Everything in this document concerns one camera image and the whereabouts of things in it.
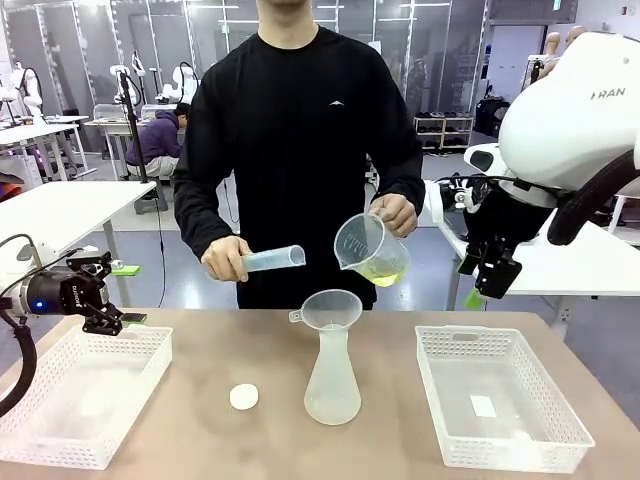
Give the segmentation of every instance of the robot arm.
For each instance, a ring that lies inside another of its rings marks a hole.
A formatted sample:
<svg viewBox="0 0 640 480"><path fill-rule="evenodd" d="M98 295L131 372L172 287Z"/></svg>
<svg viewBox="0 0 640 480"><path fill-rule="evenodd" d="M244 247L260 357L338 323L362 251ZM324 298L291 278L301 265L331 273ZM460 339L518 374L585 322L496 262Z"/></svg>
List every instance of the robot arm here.
<svg viewBox="0 0 640 480"><path fill-rule="evenodd" d="M115 103L124 103L124 91L122 89L122 85L120 84L120 73L124 73L127 76L127 85L129 86L129 96L131 97L131 103L134 105L138 105L140 103L138 97L136 96L136 91L138 87L131 81L131 77L129 76L130 70L129 67L125 65L112 65L109 69L111 75L116 77L116 84L118 85L118 93L116 93L113 97L113 101Z"/></svg>
<svg viewBox="0 0 640 480"><path fill-rule="evenodd" d="M639 79L639 42L587 33L515 100L499 139L503 174L513 180L494 182L464 212L469 246L460 272L478 268L480 294L504 296L522 270L516 248L554 210L548 240L568 245L597 208L640 176ZM478 148L476 160L492 149Z"/></svg>
<svg viewBox="0 0 640 480"><path fill-rule="evenodd" d="M40 109L42 106L42 90L38 74L35 70L30 67L23 68L20 62L16 62L16 68L11 74L11 82L16 92L20 90L24 92L22 101L33 117L34 123L43 121L42 111Z"/></svg>
<svg viewBox="0 0 640 480"><path fill-rule="evenodd" d="M198 89L198 77L193 68L187 62L180 63L180 66L173 70L173 81L176 82L177 87L173 88L170 84L165 83L162 87L162 94L158 95L156 99L160 103L191 103Z"/></svg>
<svg viewBox="0 0 640 480"><path fill-rule="evenodd" d="M123 321L140 322L146 318L145 315L122 313L109 302L104 282L111 273L109 252L99 255L94 252L78 253L82 249L75 249L43 266L33 240L27 235L9 237L0 242L0 247L19 237L26 237L29 244L18 252L15 259L12 255L3 257L0 319L13 328L23 362L18 382L0 400L0 417L22 400L35 376L37 352L27 326L29 319L40 315L78 314L85 317L84 332L115 336L122 330ZM54 266L64 258L66 266ZM28 267L26 273L17 273L24 267Z"/></svg>

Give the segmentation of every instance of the plastic funnel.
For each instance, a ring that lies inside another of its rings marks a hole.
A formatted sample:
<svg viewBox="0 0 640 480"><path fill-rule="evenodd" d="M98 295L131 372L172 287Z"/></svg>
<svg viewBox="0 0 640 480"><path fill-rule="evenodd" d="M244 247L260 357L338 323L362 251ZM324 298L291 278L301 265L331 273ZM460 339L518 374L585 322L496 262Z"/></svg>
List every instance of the plastic funnel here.
<svg viewBox="0 0 640 480"><path fill-rule="evenodd" d="M304 322L316 330L348 329L362 315L362 302L346 290L325 290L311 295L300 310L289 313L290 322Z"/></svg>

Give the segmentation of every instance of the ceiling light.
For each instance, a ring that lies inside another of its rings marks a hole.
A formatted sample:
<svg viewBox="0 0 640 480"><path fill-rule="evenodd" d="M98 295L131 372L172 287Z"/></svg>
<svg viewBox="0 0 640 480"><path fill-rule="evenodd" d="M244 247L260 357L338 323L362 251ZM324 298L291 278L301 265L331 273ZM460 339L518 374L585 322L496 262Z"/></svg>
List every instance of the ceiling light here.
<svg viewBox="0 0 640 480"><path fill-rule="evenodd" d="M451 3L403 3L400 7L448 7Z"/></svg>
<svg viewBox="0 0 640 480"><path fill-rule="evenodd" d="M379 18L379 22L409 22L411 20L417 20L416 17L413 18Z"/></svg>

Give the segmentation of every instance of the green object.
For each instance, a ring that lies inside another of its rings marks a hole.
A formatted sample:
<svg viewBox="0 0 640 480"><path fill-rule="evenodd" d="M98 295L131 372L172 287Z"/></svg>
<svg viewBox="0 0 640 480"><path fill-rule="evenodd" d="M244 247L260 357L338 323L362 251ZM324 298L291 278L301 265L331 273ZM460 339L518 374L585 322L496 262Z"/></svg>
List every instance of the green object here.
<svg viewBox="0 0 640 480"><path fill-rule="evenodd" d="M478 289L474 288L467 296L467 299L464 302L464 306L469 310L482 310L485 303L487 303L487 299L480 295Z"/></svg>
<svg viewBox="0 0 640 480"><path fill-rule="evenodd" d="M119 270L113 270L111 273L118 277L131 277L140 272L140 265L126 265Z"/></svg>

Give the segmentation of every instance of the measuring cup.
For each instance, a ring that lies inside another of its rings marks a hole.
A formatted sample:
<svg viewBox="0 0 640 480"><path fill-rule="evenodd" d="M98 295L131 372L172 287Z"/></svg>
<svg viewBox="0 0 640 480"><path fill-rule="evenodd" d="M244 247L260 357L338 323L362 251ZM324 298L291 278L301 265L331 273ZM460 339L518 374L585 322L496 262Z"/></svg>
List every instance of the measuring cup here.
<svg viewBox="0 0 640 480"><path fill-rule="evenodd" d="M409 252L376 215L345 222L333 244L342 270L354 270L379 287L389 287L409 270Z"/></svg>

